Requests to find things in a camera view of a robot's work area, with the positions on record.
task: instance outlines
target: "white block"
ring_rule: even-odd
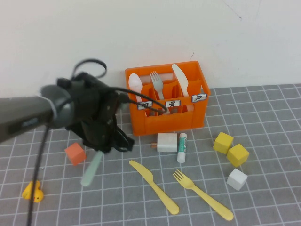
[[[239,191],[245,184],[247,177],[243,172],[234,169],[227,179],[227,184]]]
[[[158,133],[158,152],[177,152],[178,135],[176,133]]]

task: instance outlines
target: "white wall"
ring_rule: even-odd
[[[300,9],[300,0],[2,0],[0,97],[36,93],[86,57],[107,63],[103,80],[116,86],[128,67],[189,60],[212,88],[301,82]]]

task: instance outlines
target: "black cable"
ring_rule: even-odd
[[[98,79],[102,78],[107,73],[107,65],[103,61],[91,58],[91,59],[86,59],[86,60],[80,61],[79,63],[77,63],[75,65],[75,67],[74,67],[74,69],[72,71],[72,74],[71,74],[71,79],[74,79],[76,70],[80,66],[82,66],[83,64],[86,64],[86,63],[96,63],[96,64],[99,64],[99,65],[101,65],[101,66],[104,67],[104,72],[102,74],[98,75],[98,76],[95,76]]]
[[[152,101],[152,102],[154,102],[155,104],[159,105],[160,107],[162,107],[162,108],[164,109],[164,111],[159,110],[159,109],[156,109],[156,108],[148,107],[148,106],[146,106],[146,105],[144,105],[144,104],[142,104],[142,103],[140,103],[140,102],[131,100],[130,98],[128,99],[128,100],[129,100],[128,102],[129,102],[129,103],[132,103],[132,104],[140,105],[140,106],[142,106],[142,107],[145,107],[145,108],[150,109],[150,110],[155,111],[155,112],[159,112],[159,113],[165,113],[165,112],[167,112],[167,108],[166,108],[163,104],[161,104],[161,103],[158,102],[157,100],[155,100],[155,99],[153,99],[153,98],[150,98],[150,97],[148,97],[148,96],[146,96],[146,95],[143,95],[143,94],[141,94],[141,93],[137,93],[137,92],[135,92],[135,91],[132,91],[132,90],[129,90],[129,89],[125,89],[125,88],[120,88],[120,87],[108,87],[108,88],[106,88],[106,89],[107,89],[107,90],[112,90],[112,91],[121,91],[121,92],[125,92],[125,93],[131,93],[131,94],[140,96],[140,97],[142,97],[142,98],[145,98],[145,99],[147,99],[147,100],[149,100],[149,101]]]
[[[30,196],[30,201],[29,201],[29,207],[28,207],[28,214],[27,214],[27,221],[26,221],[26,225],[27,226],[31,226],[32,223],[32,211],[33,211],[33,198],[34,198],[34,188],[37,182],[37,178],[38,178],[38,172],[39,172],[39,168],[41,165],[41,160],[42,160],[42,154],[44,151],[44,147],[45,147],[45,142],[47,139],[47,135],[49,133],[49,124],[47,124],[40,147],[39,147],[39,152],[38,152],[38,157],[36,160],[36,164],[34,166],[34,171],[33,171],[33,179],[32,179],[32,190],[31,190],[31,196]]]
[[[107,72],[107,65],[100,61],[100,60],[97,60],[97,59],[86,59],[86,60],[83,60],[79,63],[77,63],[73,69],[73,72],[72,72],[72,75],[71,75],[71,80],[75,78],[75,72],[76,70],[83,64],[85,63],[97,63],[101,66],[103,66],[105,68],[105,71],[104,73],[102,73],[101,75],[97,76],[96,78],[101,78],[103,77],[106,72]],[[159,105],[160,107],[162,107],[164,109],[164,111],[161,111],[159,109],[155,109],[155,108],[152,108],[152,107],[148,107],[148,106],[145,106],[143,105],[142,103],[140,102],[136,102],[134,100],[131,100],[130,98],[127,99],[127,101],[129,103],[133,103],[133,104],[138,104],[140,106],[143,106],[147,109],[150,109],[150,110],[153,110],[153,111],[156,111],[156,112],[159,112],[159,113],[165,113],[167,112],[167,108],[162,105],[161,103],[159,103],[158,101],[156,101],[155,99],[153,98],[150,98],[148,96],[145,96],[141,93],[137,93],[135,91],[132,91],[132,90],[129,90],[129,89],[124,89],[124,88],[119,88],[119,87],[108,87],[107,88],[108,91],[121,91],[121,92],[126,92],[126,93],[131,93],[131,94],[134,94],[134,95],[137,95],[137,96],[140,96],[142,98],[145,98],[149,101],[152,101],[154,103],[156,103],[157,105]],[[83,95],[86,95],[86,94],[90,94],[91,92],[88,91],[88,92],[85,92],[85,93],[81,93],[81,95],[77,96],[77,97],[72,97],[72,98],[69,98],[68,100],[62,102],[58,107],[57,107],[57,111],[60,111],[66,104],[74,101],[75,99],[83,96]],[[51,122],[52,120],[52,116],[51,118],[49,118],[49,121],[48,121],[48,124],[46,125],[46,129],[45,129],[45,132],[44,132],[44,135],[43,135],[43,138],[42,138],[42,141],[41,141],[41,144],[40,144],[40,147],[39,147],[39,151],[38,151],[38,156],[37,156],[37,160],[36,160],[36,163],[35,163],[35,167],[34,167],[34,171],[33,171],[33,179],[32,179],[32,190],[31,190],[31,198],[30,198],[30,201],[29,201],[29,208],[28,208],[28,214],[27,214],[27,221],[26,221],[26,225],[27,226],[31,226],[31,223],[32,223],[32,212],[33,212],[33,199],[34,199],[34,188],[35,188],[35,184],[37,182],[37,178],[38,178],[38,173],[39,173],[39,168],[40,168],[40,164],[41,164],[41,160],[42,160],[42,155],[43,155],[43,151],[44,151],[44,147],[45,147],[45,142],[46,142],[46,139],[47,139],[47,136],[48,136],[48,133],[49,133],[49,130],[50,130],[50,126],[49,126],[49,123]]]

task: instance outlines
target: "yellow cube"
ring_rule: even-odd
[[[243,164],[249,157],[249,152],[241,145],[235,145],[228,151],[227,159],[237,167]]]
[[[213,149],[223,154],[227,154],[232,142],[233,137],[223,132],[220,132],[220,134],[214,142]]]

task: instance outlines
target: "orange crate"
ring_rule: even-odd
[[[142,80],[143,88],[141,93],[151,97],[163,105],[168,105],[167,101],[180,102],[179,106],[169,107],[171,114],[158,114],[148,109],[138,110],[138,105],[130,104],[131,123],[133,134],[136,136],[164,133],[170,131],[201,128],[204,126],[204,119],[210,90],[204,78],[203,72],[198,61],[189,61],[176,63],[184,72],[188,80],[187,91],[189,97],[184,97],[181,87],[174,75],[172,64],[154,65],[147,67],[136,67],[126,69],[127,88],[130,74],[136,73]],[[161,77],[163,74],[172,73],[172,77],[163,80],[164,100],[159,100],[158,94],[151,82],[150,73],[156,71]],[[128,94],[129,97],[136,101],[136,96]],[[187,105],[193,105],[193,111],[187,111]]]

